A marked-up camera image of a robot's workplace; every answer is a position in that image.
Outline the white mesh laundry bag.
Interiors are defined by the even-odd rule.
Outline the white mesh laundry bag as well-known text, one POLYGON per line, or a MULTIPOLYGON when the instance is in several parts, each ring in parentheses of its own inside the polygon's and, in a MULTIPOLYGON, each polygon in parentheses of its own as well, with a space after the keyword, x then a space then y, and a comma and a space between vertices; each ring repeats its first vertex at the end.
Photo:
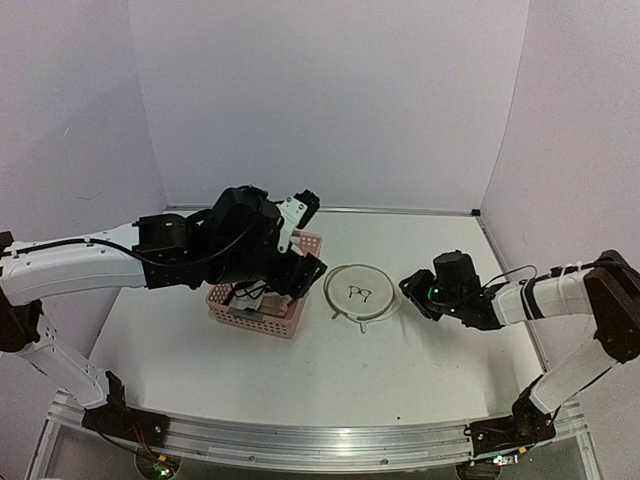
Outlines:
POLYGON ((362 335, 371 324, 389 320, 401 306, 398 288, 390 276, 363 263, 331 269, 324 278, 323 295, 331 318, 357 325, 362 335))

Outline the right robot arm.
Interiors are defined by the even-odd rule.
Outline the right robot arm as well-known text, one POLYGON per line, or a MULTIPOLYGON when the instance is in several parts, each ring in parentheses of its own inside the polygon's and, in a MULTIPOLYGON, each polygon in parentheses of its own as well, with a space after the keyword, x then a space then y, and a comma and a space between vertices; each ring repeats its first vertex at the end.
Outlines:
POLYGON ((525 405, 505 418, 503 433, 514 443, 540 430, 542 414, 639 356, 639 272, 616 250, 528 279, 510 281, 499 274, 487 282, 481 282, 471 256, 455 250, 401 280, 399 289, 425 318, 449 316, 479 331, 574 316, 594 321, 592 337, 536 380, 525 405))

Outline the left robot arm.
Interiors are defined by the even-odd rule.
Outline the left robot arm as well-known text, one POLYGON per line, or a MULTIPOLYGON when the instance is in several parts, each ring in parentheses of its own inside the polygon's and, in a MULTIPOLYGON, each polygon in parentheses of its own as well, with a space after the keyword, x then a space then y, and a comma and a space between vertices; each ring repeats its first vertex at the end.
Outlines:
POLYGON ((134 428, 119 378, 58 337, 45 298, 123 287, 149 290, 263 283, 298 300, 325 272, 293 237, 316 214, 305 190, 271 201, 266 191, 230 187, 189 216, 157 214, 79 237, 22 242, 1 234, 1 350, 16 354, 69 392, 114 437, 134 428))

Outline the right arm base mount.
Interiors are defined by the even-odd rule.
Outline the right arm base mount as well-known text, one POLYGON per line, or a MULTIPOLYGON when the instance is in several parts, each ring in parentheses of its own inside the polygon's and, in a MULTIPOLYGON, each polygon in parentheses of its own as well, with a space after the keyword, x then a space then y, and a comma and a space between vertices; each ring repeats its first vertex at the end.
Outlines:
POLYGON ((473 421, 465 427, 463 435, 471 440, 475 459, 531 447, 556 436, 554 420, 559 409, 543 413, 530 399, 533 387, 540 379, 534 380, 518 396, 510 415, 473 421))

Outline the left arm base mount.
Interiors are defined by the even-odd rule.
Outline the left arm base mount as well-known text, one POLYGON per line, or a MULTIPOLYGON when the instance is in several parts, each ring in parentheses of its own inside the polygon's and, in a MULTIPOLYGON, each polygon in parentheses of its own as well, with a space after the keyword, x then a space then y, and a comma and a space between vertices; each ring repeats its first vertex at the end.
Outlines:
POLYGON ((148 447, 165 445, 170 418, 167 415, 131 407, 125 387, 111 371, 106 372, 106 403, 85 411, 82 426, 96 433, 148 447))

